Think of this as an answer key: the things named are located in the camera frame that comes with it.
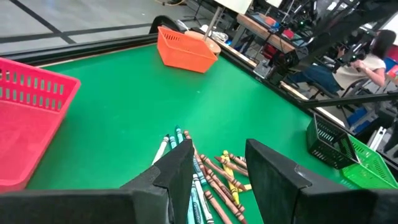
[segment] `yellow crayon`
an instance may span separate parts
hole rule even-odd
[[[246,190],[238,189],[238,192],[241,193],[241,192],[245,192],[245,191],[251,190],[251,185],[250,184],[245,184],[244,188],[246,188]]]
[[[221,156],[221,158],[223,158],[223,159],[225,159],[225,160],[227,160],[229,162],[229,155],[228,155],[228,151],[227,150],[223,151],[223,155]],[[228,166],[224,165],[224,164],[222,164],[222,165],[223,165],[223,168],[224,168],[225,172],[227,174],[229,174],[231,177],[233,177],[234,176],[233,170],[231,168],[229,168]],[[240,204],[239,203],[238,189],[235,187],[235,185],[233,185],[229,181],[228,181],[228,185],[229,185],[229,189],[231,190],[231,194],[232,194],[232,197],[234,198],[235,202],[237,204]]]

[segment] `floor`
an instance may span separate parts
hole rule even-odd
[[[193,9],[154,0],[0,0],[0,9],[0,54],[147,34],[158,15],[197,26]]]

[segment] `wooden table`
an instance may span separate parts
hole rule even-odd
[[[246,29],[250,30],[263,39],[267,39],[270,35],[270,32],[265,27],[243,14],[238,14],[237,21],[240,26],[234,39],[232,40],[231,46],[234,48]],[[290,52],[295,48],[293,45],[281,39],[277,35],[271,35],[271,37],[268,39],[268,43],[272,44],[274,47],[283,51],[284,53]]]

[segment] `long hair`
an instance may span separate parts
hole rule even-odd
[[[392,30],[380,30],[372,46],[371,53],[383,60],[394,44],[396,37],[397,34]]]

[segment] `white shirt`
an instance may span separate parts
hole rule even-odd
[[[375,71],[379,68],[386,68],[384,61],[373,54],[368,54],[363,60],[363,64],[372,71]],[[349,87],[356,80],[360,80],[368,76],[363,71],[358,72],[354,67],[343,66],[336,71],[334,77],[341,87],[347,89],[347,87]]]

